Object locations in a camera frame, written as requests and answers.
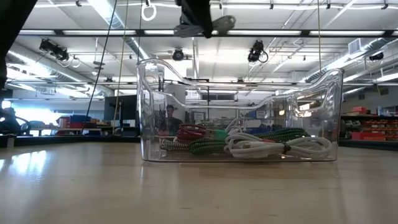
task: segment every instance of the clear plastic bin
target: clear plastic bin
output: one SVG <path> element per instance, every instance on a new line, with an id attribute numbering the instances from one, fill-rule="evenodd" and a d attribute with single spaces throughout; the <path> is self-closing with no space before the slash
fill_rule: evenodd
<path id="1" fill-rule="evenodd" d="M 342 69 L 311 85 L 189 80 L 157 59 L 139 62 L 137 74 L 146 161 L 337 158 Z"/>

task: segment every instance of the ductwork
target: ductwork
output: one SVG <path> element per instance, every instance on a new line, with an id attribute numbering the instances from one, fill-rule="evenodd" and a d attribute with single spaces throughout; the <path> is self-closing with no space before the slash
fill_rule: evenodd
<path id="1" fill-rule="evenodd" d="M 114 10 L 113 0 L 87 0 L 95 9 L 95 11 L 110 25 L 112 20 L 112 13 Z M 112 29 L 124 29 L 126 25 L 120 19 L 119 14 L 115 11 L 112 20 Z M 138 60 L 145 60 L 149 58 L 157 58 L 156 55 L 149 54 L 138 45 L 138 42 L 133 37 L 122 38 L 130 49 L 137 55 Z"/>
<path id="2" fill-rule="evenodd" d="M 378 39 L 361 39 L 361 50 L 356 52 L 355 54 L 350 54 L 349 50 L 345 50 L 343 53 L 333 57 L 332 59 L 322 63 L 322 74 L 332 68 L 343 68 L 358 59 L 365 58 L 376 54 L 382 50 L 384 50 L 389 44 L 395 42 L 395 38 L 378 38 Z M 321 75 L 319 68 L 314 68 L 309 71 L 305 78 L 302 81 L 310 83 Z"/>
<path id="3" fill-rule="evenodd" d="M 22 47 L 21 45 L 18 45 L 14 43 L 14 45 L 11 47 L 9 53 L 13 57 L 18 58 L 19 60 L 23 61 L 24 63 L 29 64 L 32 66 L 38 65 L 39 68 L 42 70 L 47 70 L 47 71 L 52 71 L 55 70 L 58 73 L 57 80 L 56 81 L 63 81 L 63 82 L 92 82 L 91 79 L 84 77 L 83 75 L 80 75 L 79 73 L 76 73 L 69 68 L 64 68 L 57 64 L 56 62 L 51 61 L 50 59 L 47 59 L 45 57 L 41 57 L 40 55 L 37 55 L 36 53 Z M 111 90 L 108 87 L 105 86 L 97 86 L 98 92 L 96 95 L 104 95 L 104 96 L 113 96 L 114 91 Z"/>

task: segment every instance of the wooden table surface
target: wooden table surface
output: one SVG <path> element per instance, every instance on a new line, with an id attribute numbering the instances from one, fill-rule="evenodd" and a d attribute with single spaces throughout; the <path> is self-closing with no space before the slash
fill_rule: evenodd
<path id="1" fill-rule="evenodd" d="M 398 223 L 398 152 L 336 162 L 153 163 L 138 144 L 0 151 L 0 223 Z"/>

